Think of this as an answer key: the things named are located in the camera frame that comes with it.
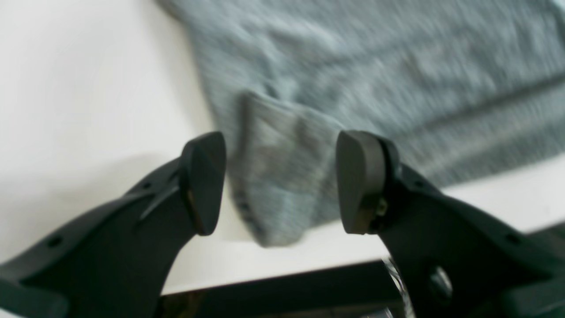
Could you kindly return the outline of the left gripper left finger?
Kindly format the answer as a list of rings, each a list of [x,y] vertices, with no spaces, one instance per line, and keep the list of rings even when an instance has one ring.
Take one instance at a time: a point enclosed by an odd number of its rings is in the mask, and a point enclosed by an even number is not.
[[[178,253],[214,233],[226,173],[220,132],[123,196],[85,212],[1,265],[1,308],[25,318],[151,318]]]

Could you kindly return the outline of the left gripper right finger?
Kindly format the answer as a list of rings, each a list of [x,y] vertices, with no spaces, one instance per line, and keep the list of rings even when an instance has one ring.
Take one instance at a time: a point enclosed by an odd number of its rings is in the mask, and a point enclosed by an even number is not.
[[[562,318],[564,238],[531,235],[449,197],[369,132],[337,137],[345,232],[375,234],[417,318]]]

